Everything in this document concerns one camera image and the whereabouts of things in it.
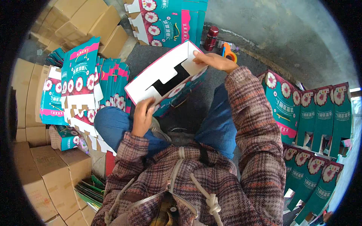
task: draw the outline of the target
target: orange tape dispenser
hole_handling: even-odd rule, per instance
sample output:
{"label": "orange tape dispenser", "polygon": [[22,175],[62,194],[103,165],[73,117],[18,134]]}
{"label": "orange tape dispenser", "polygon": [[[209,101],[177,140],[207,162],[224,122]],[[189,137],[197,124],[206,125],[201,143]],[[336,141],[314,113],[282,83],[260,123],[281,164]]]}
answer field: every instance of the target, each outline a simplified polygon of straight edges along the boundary
{"label": "orange tape dispenser", "polygon": [[230,46],[227,43],[224,43],[223,57],[225,57],[225,58],[227,58],[229,60],[232,60],[235,63],[237,62],[236,54],[231,51]]}

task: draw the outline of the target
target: hand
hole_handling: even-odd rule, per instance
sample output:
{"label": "hand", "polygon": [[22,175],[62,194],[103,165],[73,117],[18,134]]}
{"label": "hand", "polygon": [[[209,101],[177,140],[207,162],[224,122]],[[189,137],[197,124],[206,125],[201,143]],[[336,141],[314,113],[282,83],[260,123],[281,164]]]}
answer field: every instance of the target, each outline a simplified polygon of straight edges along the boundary
{"label": "hand", "polygon": [[154,97],[142,100],[136,105],[136,110],[133,116],[133,129],[131,135],[143,137],[150,128],[152,114],[155,107],[147,107],[155,102]]}
{"label": "hand", "polygon": [[234,69],[239,67],[234,61],[218,54],[202,54],[195,50],[194,56],[196,58],[193,61],[196,64],[205,63],[218,70],[225,71],[226,73],[231,73]]}

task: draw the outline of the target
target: red thermos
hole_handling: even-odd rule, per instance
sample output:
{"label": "red thermos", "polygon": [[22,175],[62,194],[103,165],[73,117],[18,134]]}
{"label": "red thermos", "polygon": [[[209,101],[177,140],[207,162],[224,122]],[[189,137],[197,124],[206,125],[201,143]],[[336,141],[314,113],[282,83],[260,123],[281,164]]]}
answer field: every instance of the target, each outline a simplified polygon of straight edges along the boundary
{"label": "red thermos", "polygon": [[218,27],[211,26],[209,32],[207,33],[207,37],[204,44],[204,49],[206,51],[210,52],[214,49],[214,46],[216,45],[216,40],[218,38],[218,34],[219,34]]}

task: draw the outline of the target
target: zipper pull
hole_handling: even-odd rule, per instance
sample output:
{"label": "zipper pull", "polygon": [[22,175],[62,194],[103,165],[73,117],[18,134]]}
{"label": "zipper pull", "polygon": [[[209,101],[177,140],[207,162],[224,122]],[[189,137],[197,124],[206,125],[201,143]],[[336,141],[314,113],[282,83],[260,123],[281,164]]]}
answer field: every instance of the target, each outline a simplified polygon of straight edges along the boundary
{"label": "zipper pull", "polygon": [[166,182],[166,190],[169,190],[171,187],[171,182],[172,182],[172,178],[167,178],[167,182]]}

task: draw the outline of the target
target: blue jeans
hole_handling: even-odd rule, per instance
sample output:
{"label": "blue jeans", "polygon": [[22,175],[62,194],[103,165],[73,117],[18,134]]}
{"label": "blue jeans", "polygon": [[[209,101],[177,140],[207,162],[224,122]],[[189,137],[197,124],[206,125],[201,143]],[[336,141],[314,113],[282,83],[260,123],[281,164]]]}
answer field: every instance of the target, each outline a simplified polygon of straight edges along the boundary
{"label": "blue jeans", "polygon": [[[99,110],[94,119],[94,126],[104,141],[117,151],[126,131],[131,131],[133,121],[117,107],[105,107]],[[213,147],[225,157],[232,159],[236,128],[231,117],[231,108],[224,84],[215,89],[214,100],[202,122],[195,140]],[[155,137],[151,130],[144,136],[149,140],[147,158],[167,148],[170,143]]]}

